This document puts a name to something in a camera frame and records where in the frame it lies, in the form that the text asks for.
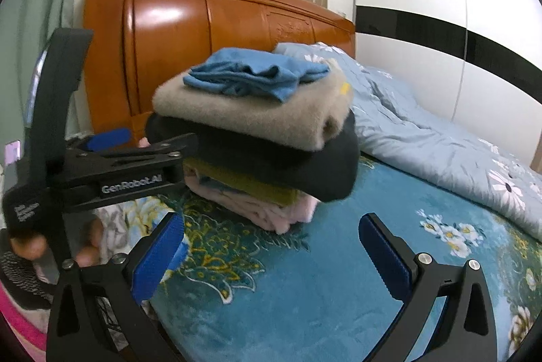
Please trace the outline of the person's left hand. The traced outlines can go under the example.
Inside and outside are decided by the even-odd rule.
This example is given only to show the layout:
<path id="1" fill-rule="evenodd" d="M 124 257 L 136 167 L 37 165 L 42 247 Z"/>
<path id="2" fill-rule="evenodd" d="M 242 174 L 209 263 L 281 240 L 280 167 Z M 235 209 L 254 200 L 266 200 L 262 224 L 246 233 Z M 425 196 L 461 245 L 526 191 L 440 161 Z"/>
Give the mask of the person's left hand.
<path id="1" fill-rule="evenodd" d="M 100 262 L 100 245 L 104 227 L 94 213 L 66 215 L 63 223 L 53 225 L 48 235 L 32 233 L 10 237 L 13 252 L 24 259 L 38 261 L 48 253 L 59 252 L 62 258 L 72 258 L 79 267 Z"/>

